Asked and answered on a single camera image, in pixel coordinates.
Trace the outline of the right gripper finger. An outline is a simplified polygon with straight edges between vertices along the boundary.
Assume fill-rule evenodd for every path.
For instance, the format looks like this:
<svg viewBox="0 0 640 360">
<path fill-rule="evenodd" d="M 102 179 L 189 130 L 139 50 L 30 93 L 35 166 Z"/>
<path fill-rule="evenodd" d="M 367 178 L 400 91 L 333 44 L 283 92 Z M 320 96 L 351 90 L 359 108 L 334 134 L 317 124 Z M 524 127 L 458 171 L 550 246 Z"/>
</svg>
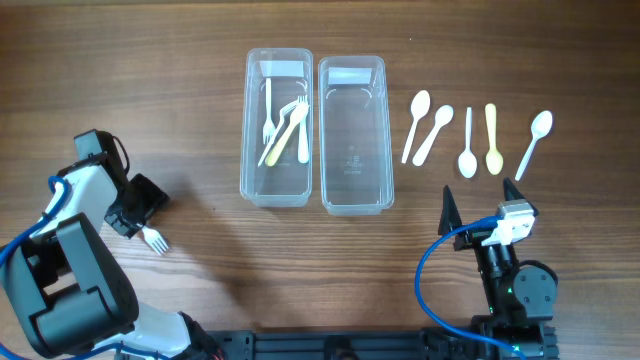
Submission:
<svg viewBox="0 0 640 360">
<path fill-rule="evenodd" d="M 501 203 L 502 216 L 512 216 L 514 214 L 539 215 L 538 209 L 524 197 L 508 177 L 503 180 L 503 191 L 505 200 Z"/>
<path fill-rule="evenodd" d="M 443 188 L 443 204 L 438 226 L 438 234 L 446 235 L 462 226 L 463 223 L 453 194 L 450 190 L 450 187 L 448 185 L 445 185 Z"/>
</svg>

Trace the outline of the yellow plastic spoon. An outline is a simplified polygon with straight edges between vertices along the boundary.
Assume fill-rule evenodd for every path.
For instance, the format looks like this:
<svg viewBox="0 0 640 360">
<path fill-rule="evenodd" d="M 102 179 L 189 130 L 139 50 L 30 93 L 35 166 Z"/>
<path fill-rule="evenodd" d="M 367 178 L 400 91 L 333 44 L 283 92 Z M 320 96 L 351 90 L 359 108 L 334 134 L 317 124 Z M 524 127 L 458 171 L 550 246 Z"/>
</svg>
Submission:
<svg viewBox="0 0 640 360">
<path fill-rule="evenodd" d="M 489 142 L 485 161 L 489 173 L 496 176 L 501 172 L 504 160 L 497 149 L 497 109 L 493 103 L 488 103 L 485 106 L 485 119 Z"/>
</svg>

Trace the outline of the white spoon bowl down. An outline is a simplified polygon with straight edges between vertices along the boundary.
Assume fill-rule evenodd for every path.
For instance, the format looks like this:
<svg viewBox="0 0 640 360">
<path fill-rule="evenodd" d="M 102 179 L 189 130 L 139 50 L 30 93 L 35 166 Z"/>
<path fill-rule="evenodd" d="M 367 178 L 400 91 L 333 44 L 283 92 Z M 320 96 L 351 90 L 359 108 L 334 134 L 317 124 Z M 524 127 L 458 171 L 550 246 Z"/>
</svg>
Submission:
<svg viewBox="0 0 640 360">
<path fill-rule="evenodd" d="M 471 149 L 472 138 L 472 108 L 466 109 L 465 116 L 465 148 L 458 157 L 458 168 L 464 178 L 472 178 L 477 171 L 477 159 Z"/>
</svg>

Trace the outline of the wide white plastic spoon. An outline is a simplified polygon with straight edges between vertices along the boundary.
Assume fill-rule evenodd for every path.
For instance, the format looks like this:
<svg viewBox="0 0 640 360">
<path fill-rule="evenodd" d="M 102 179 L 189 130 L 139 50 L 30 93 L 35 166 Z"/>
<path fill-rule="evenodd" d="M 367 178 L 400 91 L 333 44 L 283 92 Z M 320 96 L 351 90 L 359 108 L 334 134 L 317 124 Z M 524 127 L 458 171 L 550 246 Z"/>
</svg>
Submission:
<svg viewBox="0 0 640 360">
<path fill-rule="evenodd" d="M 436 111 L 434 116 L 434 127 L 420 145 L 412 159 L 412 164 L 414 166 L 422 166 L 425 163 L 439 131 L 452 121 L 453 115 L 454 109 L 451 105 L 443 105 Z"/>
</svg>

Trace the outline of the slanted white plastic fork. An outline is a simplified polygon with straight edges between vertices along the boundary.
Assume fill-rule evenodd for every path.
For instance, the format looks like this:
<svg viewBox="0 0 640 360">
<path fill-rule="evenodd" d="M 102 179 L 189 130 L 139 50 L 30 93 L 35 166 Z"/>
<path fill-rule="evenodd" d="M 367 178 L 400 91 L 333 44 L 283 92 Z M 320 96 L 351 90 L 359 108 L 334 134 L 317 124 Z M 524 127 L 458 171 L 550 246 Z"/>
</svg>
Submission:
<svg viewBox="0 0 640 360">
<path fill-rule="evenodd" d="M 266 117 L 262 128 L 263 143 L 268 144 L 275 133 L 275 125 L 272 120 L 272 79 L 265 79 L 265 110 Z"/>
</svg>

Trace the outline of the yellow plastic fork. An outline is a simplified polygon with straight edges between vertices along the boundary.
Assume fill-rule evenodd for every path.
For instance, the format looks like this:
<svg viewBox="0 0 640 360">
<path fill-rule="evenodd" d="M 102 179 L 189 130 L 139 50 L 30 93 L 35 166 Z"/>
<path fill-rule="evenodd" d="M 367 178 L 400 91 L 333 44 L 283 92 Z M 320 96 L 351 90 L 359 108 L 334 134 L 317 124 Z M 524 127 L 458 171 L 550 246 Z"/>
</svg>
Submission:
<svg viewBox="0 0 640 360">
<path fill-rule="evenodd" d="M 279 138 L 277 143 L 272 148 L 271 152 L 266 158 L 266 165 L 272 167 L 276 164 L 280 158 L 284 148 L 286 147 L 289 139 L 295 130 L 295 128 L 301 124 L 302 120 L 306 117 L 309 111 L 309 105 L 306 102 L 299 102 L 295 109 L 292 111 L 289 119 L 289 125 L 285 129 L 283 135 Z"/>
</svg>

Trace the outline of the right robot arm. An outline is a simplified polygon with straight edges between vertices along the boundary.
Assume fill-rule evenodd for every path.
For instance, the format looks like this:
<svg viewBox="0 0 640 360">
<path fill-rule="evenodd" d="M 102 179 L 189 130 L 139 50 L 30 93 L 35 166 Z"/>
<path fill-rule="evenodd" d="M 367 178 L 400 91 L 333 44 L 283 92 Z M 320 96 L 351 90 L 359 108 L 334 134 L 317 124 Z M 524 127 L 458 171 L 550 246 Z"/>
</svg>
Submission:
<svg viewBox="0 0 640 360">
<path fill-rule="evenodd" d="M 538 209 L 512 181 L 503 180 L 505 200 L 494 223 L 464 230 L 454 238 L 456 251 L 472 250 L 489 314 L 476 315 L 469 330 L 505 343 L 528 359 L 557 359 L 553 319 L 558 277 L 537 260 L 519 260 L 514 245 L 531 235 Z"/>
</svg>

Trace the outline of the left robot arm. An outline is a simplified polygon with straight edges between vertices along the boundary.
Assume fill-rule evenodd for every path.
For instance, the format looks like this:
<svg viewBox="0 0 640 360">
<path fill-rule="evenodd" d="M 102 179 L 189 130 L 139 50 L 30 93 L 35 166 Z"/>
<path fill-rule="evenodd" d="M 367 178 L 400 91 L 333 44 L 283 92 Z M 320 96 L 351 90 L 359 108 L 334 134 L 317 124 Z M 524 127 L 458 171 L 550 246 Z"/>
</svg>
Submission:
<svg viewBox="0 0 640 360">
<path fill-rule="evenodd" d="M 106 131 L 75 136 L 78 160 L 48 180 L 39 220 L 1 249 L 1 287 L 32 348 L 47 359 L 223 359 L 222 346 L 188 315 L 138 301 L 101 239 L 102 225 L 142 234 L 157 254 L 169 247 L 148 221 L 168 195 L 128 175 L 120 140 Z"/>
</svg>

